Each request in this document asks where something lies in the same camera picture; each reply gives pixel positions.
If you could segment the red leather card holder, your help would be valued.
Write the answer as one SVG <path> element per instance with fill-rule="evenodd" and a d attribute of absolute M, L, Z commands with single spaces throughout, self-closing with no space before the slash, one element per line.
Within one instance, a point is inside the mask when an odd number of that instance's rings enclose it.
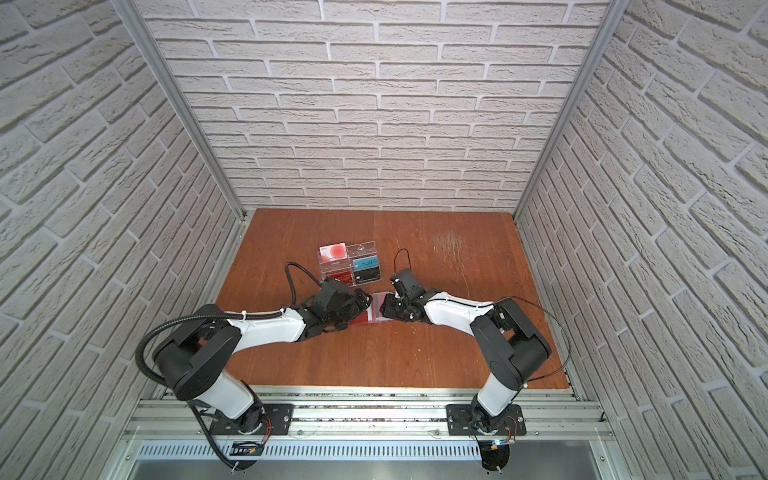
<path fill-rule="evenodd" d="M 350 322 L 351 326 L 367 326 L 391 321 L 391 318 L 381 311 L 387 293 L 377 292 L 372 294 L 371 305 L 358 317 Z"/>

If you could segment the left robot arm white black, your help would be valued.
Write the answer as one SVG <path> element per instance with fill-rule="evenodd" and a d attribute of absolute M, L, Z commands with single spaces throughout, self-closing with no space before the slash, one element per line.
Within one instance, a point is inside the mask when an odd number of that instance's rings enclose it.
<path fill-rule="evenodd" d="M 373 297 L 335 279 L 320 283 L 307 301 L 273 312 L 224 311 L 214 304 L 169 321 L 148 335 L 170 334 L 152 353 L 153 379 L 177 399 L 201 403 L 241 423 L 260 421 L 258 397 L 226 371 L 230 358 L 273 343 L 296 343 L 346 329 L 371 306 Z"/>

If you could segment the clear acrylic card organizer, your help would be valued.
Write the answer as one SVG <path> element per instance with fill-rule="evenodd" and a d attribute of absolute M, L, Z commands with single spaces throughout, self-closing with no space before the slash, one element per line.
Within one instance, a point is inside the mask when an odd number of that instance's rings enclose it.
<path fill-rule="evenodd" d="M 353 269 L 353 263 L 352 263 L 353 259 L 360 258 L 360 257 L 369 257 L 373 255 L 376 255 L 378 257 L 377 246 L 374 241 L 362 242 L 362 243 L 351 244 L 351 245 L 346 244 L 346 246 L 347 246 L 348 258 L 341 261 L 321 264 L 319 252 L 318 252 L 320 274 L 323 279 L 328 278 L 328 275 L 330 273 L 338 272 L 338 271 L 350 271 L 353 274 L 353 279 L 354 279 L 355 270 Z"/>

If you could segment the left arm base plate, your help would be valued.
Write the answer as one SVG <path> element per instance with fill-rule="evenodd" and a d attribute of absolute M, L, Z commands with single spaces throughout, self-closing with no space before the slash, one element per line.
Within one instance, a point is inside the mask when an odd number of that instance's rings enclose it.
<path fill-rule="evenodd" d="M 213 435 L 265 436 L 270 428 L 272 436 L 285 436 L 291 426 L 293 413 L 294 405 L 290 403 L 252 406 L 235 420 L 216 412 L 209 430 Z"/>

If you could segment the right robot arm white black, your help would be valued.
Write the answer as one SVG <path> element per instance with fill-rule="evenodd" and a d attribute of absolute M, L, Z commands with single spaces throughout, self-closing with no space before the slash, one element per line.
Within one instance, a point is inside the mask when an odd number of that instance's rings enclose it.
<path fill-rule="evenodd" d="M 385 317 L 452 328 L 476 340 L 490 374 L 473 399 L 472 415 L 489 430 L 551 357 L 545 336 L 512 298 L 482 303 L 428 290 L 409 269 L 390 282 L 395 292 L 380 307 Z"/>

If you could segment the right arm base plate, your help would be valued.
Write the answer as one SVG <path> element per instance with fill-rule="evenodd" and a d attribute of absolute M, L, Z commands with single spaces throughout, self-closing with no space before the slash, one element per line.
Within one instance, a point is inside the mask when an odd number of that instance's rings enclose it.
<path fill-rule="evenodd" d="M 479 404 L 449 404 L 445 407 L 450 436 L 505 436 L 527 434 L 521 406 L 509 404 L 499 415 L 491 416 Z"/>

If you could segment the white pink circle card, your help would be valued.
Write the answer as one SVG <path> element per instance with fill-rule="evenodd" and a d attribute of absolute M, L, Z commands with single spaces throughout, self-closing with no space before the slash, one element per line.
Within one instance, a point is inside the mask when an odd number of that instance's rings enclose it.
<path fill-rule="evenodd" d="M 318 252 L 321 264 L 341 261 L 348 258 L 347 246 L 343 242 L 321 246 L 318 249 Z"/>

